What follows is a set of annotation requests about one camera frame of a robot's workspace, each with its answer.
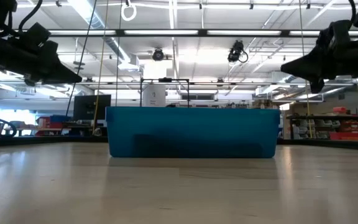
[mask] ceiling duct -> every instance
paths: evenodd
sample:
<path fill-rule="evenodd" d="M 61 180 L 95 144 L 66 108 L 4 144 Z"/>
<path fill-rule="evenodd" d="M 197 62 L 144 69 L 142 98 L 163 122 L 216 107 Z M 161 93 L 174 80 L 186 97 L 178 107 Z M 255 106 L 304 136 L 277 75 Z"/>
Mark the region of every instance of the ceiling duct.
<path fill-rule="evenodd" d="M 91 21 L 93 3 L 94 0 L 68 0 L 68 2 L 73 6 L 74 10 L 89 24 Z M 91 29 L 105 29 L 106 25 L 101 20 L 97 10 L 95 10 Z M 128 54 L 118 45 L 117 41 L 112 37 L 102 37 L 107 46 L 117 55 L 121 65 L 119 68 L 121 70 L 139 70 L 139 64 L 136 64 L 137 59 L 135 55 L 128 56 Z"/>

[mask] storage rack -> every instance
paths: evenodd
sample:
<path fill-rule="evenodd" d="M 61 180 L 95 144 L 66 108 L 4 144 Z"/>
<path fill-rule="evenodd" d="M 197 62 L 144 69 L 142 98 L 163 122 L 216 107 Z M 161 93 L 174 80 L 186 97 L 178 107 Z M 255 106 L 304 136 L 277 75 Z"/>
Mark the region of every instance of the storage rack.
<path fill-rule="evenodd" d="M 358 135 L 358 116 L 288 116 L 291 139 L 332 139 L 330 133 Z"/>

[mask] blue plastic bin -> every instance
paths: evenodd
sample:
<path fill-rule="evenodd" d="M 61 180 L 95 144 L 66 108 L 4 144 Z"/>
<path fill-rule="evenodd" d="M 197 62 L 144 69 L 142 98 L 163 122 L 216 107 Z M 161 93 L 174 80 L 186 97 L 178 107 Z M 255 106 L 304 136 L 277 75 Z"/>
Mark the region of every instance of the blue plastic bin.
<path fill-rule="evenodd" d="M 106 108 L 113 157 L 271 158 L 279 110 Z"/>

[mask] wall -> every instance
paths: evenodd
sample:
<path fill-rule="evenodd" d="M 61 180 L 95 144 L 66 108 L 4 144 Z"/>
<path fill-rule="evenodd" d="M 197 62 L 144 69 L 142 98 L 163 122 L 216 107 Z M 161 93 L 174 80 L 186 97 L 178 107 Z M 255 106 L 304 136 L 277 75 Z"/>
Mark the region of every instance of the wall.
<path fill-rule="evenodd" d="M 345 99 L 339 100 L 338 93 L 325 96 L 324 103 L 313 103 L 310 104 L 310 113 L 311 114 L 326 114 L 332 113 L 334 107 L 344 106 L 351 111 L 352 114 L 357 113 L 358 107 L 358 91 L 356 88 L 349 88 L 345 91 Z M 292 107 L 293 113 L 306 114 L 308 112 L 307 108 L 304 108 L 304 104 L 296 104 Z"/>

